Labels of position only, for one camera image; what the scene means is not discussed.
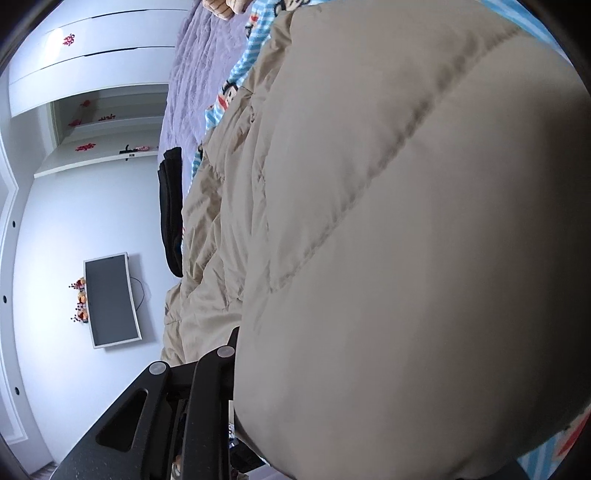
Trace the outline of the black folded garment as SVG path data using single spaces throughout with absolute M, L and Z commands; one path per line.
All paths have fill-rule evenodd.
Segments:
M 181 148 L 166 150 L 158 166 L 160 232 L 170 272 L 182 276 L 182 157 Z

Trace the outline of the white wardrobe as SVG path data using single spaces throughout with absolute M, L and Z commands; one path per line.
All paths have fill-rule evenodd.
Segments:
M 62 1 L 1 76 L 2 153 L 39 178 L 155 155 L 188 1 Z

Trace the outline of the purple bed cover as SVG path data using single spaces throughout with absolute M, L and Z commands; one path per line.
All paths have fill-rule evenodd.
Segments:
M 179 147 L 182 189 L 190 190 L 192 162 L 204 138 L 205 110 L 213 104 L 231 68 L 245 51 L 249 15 L 229 20 L 215 17 L 195 1 L 177 35 L 168 81 L 159 153 Z

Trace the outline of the striped beige garment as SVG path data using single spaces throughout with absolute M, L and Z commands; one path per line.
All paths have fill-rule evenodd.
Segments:
M 252 0 L 202 0 L 202 6 L 217 18 L 229 20 L 249 9 Z

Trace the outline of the wall mounted monitor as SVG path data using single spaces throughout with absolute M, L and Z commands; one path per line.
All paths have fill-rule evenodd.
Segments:
M 88 323 L 95 349 L 142 339 L 129 274 L 128 255 L 84 262 Z

